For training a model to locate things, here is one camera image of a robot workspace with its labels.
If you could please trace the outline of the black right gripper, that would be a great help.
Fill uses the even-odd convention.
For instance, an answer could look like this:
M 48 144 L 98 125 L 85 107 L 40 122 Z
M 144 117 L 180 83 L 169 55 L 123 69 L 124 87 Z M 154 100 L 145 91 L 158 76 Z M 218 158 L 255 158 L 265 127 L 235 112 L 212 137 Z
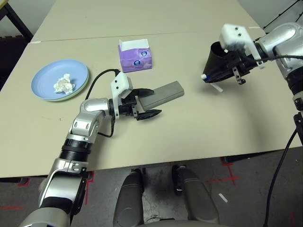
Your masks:
M 226 64 L 211 62 L 205 66 L 206 83 L 216 83 L 235 77 L 239 85 L 246 83 L 242 77 L 249 74 L 255 67 L 255 62 L 250 62 L 236 51 L 228 52 L 226 55 Z

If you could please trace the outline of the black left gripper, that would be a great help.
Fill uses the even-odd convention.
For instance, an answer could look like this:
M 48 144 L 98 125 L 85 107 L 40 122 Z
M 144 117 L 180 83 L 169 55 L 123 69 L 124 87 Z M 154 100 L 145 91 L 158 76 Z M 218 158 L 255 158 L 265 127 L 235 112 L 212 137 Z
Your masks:
M 136 88 L 132 90 L 132 96 L 121 99 L 121 104 L 118 105 L 120 115 L 132 116 L 138 121 L 150 119 L 162 112 L 162 110 L 151 109 L 143 113 L 138 113 L 136 109 L 137 97 L 146 97 L 154 94 L 154 90 L 148 88 Z

